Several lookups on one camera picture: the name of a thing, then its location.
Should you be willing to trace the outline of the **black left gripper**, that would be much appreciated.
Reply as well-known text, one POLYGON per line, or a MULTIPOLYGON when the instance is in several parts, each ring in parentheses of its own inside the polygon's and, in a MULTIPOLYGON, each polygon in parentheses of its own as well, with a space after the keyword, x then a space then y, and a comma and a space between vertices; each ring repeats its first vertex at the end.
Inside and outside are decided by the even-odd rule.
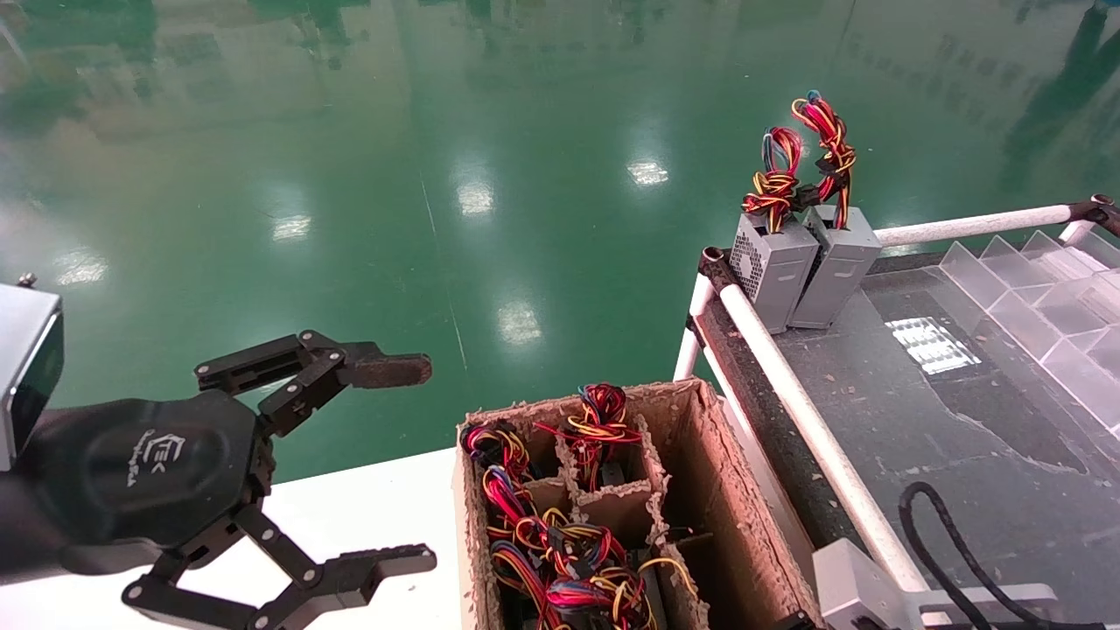
POLYGON ((212 390, 46 410, 17 456, 17 574, 103 577, 155 563, 123 591, 144 618, 187 629, 305 629, 367 606, 381 582, 433 571, 427 545, 314 563, 256 507, 276 458, 256 414, 212 390), (290 582, 261 606, 179 587, 248 536, 290 582))

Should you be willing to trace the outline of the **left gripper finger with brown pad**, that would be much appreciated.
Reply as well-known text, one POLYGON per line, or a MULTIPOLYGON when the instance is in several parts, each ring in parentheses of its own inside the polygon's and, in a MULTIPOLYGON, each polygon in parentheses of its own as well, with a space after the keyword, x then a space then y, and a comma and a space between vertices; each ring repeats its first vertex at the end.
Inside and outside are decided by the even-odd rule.
POLYGON ((204 361, 193 373, 200 391, 231 396, 279 383, 256 406, 256 420, 267 436, 287 436, 348 387, 423 385, 432 364, 424 353, 386 354, 372 340, 340 343, 307 330, 204 361))

